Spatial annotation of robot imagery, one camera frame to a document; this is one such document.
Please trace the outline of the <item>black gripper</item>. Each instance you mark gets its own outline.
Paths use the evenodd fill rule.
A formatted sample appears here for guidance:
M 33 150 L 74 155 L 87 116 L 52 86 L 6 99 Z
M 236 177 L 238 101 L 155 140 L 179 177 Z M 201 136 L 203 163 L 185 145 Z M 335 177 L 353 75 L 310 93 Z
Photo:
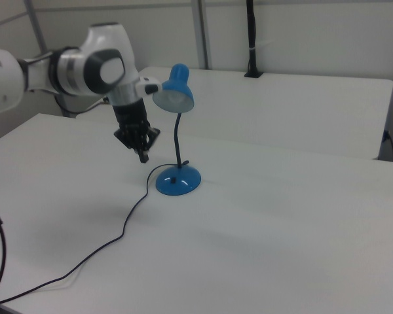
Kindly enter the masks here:
M 144 100 L 141 98 L 127 105 L 113 106 L 113 110 L 119 124 L 114 136 L 128 149 L 132 149 L 141 163 L 147 163 L 148 152 L 160 135 L 160 130 L 150 127 Z M 147 129 L 144 146 L 136 128 Z

